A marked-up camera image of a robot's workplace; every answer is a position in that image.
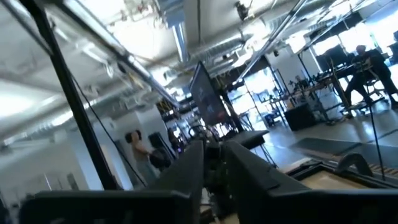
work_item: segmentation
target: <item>metal frame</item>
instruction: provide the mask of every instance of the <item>metal frame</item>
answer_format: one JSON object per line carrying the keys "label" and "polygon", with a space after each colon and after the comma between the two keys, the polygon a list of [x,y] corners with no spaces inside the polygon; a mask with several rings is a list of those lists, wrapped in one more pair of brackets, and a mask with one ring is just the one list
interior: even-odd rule
{"label": "metal frame", "polygon": [[398,189],[398,185],[392,184],[390,181],[383,181],[382,179],[378,178],[377,174],[375,175],[375,177],[361,175],[356,172],[355,168],[349,168],[348,170],[345,170],[343,172],[336,172],[335,165],[336,164],[332,162],[321,162],[318,160],[312,160],[296,169],[287,172],[286,174],[300,181],[318,172],[326,171],[338,177],[342,177],[344,179],[348,179],[358,184],[361,184],[365,187],[373,189]]}
{"label": "metal frame", "polygon": [[60,47],[57,44],[57,40],[54,36],[51,25],[47,19],[47,15],[44,8],[38,5],[35,1],[21,0],[21,3],[32,15],[40,35],[46,41],[50,52],[50,59],[60,80],[62,90],[65,93],[67,101],[75,117],[76,123],[80,130],[81,136],[86,144],[87,150],[90,153],[90,157],[93,161],[95,169],[98,173],[98,177],[105,190],[116,190],[117,183],[113,178],[108,164],[105,161],[103,152],[100,148],[98,140],[95,136],[90,120],[87,117],[83,103],[80,100],[80,96],[76,90],[73,82],[72,75],[65,63]]}

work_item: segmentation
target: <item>ceiling light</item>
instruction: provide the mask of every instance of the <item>ceiling light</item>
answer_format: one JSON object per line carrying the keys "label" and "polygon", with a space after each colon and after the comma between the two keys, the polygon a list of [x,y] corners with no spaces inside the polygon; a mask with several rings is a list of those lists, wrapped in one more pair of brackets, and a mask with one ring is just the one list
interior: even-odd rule
{"label": "ceiling light", "polygon": [[0,104],[3,105],[0,110],[0,118],[3,118],[25,111],[30,108],[34,102],[20,96],[3,95],[0,96]]}

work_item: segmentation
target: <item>man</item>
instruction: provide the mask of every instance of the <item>man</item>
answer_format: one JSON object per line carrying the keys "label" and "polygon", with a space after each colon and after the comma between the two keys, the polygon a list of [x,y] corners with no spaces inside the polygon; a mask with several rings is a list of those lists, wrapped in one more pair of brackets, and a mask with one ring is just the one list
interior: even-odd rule
{"label": "man", "polygon": [[384,57],[380,54],[378,50],[366,51],[366,46],[359,45],[356,47],[356,52],[358,55],[353,59],[352,63],[357,65],[357,68],[361,71],[362,67],[366,68],[371,66],[372,73],[370,71],[363,70],[363,72],[357,72],[354,77],[348,83],[347,89],[345,91],[345,97],[349,105],[351,105],[351,92],[356,90],[362,95],[364,101],[367,104],[372,103],[371,97],[365,90],[364,85],[366,81],[374,78],[374,74],[377,75],[378,79],[384,86],[387,94],[389,95],[392,108],[398,108],[398,102],[392,97],[393,94],[398,93],[395,84],[391,80],[391,71],[384,64]]}
{"label": "man", "polygon": [[139,173],[145,179],[147,184],[151,184],[156,180],[157,175],[149,163],[150,152],[142,143],[141,132],[139,130],[135,130],[132,133],[127,133],[124,138],[127,143],[131,145]]}

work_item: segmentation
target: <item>floor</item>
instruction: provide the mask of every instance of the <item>floor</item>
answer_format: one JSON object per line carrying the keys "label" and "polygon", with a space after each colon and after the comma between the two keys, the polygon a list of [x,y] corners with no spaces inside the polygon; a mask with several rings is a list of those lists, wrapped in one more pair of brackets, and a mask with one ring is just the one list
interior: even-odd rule
{"label": "floor", "polygon": [[[391,70],[394,83],[398,86],[398,65],[391,67]],[[397,113],[398,110],[390,110],[388,104],[384,102],[379,102],[374,107],[374,124],[379,145],[398,147]],[[305,157],[302,150],[291,146],[304,138],[375,144],[370,115],[357,116],[334,126],[319,124],[297,132],[292,132],[289,127],[280,123],[269,131],[270,133],[264,136],[265,146],[279,167],[287,166]],[[261,149],[254,149],[253,152],[265,158]],[[388,159],[389,155],[382,153],[382,157]],[[393,168],[398,168],[398,159],[396,163],[395,161],[393,163]]]}

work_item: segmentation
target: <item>wooden board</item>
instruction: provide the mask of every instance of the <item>wooden board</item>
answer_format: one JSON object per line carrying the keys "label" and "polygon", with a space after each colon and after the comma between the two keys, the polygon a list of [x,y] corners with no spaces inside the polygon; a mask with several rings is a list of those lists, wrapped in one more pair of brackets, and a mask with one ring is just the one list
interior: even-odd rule
{"label": "wooden board", "polygon": [[317,190],[347,190],[347,189],[366,189],[367,187],[357,184],[351,180],[346,180],[327,171],[318,172],[301,183],[311,189]]}

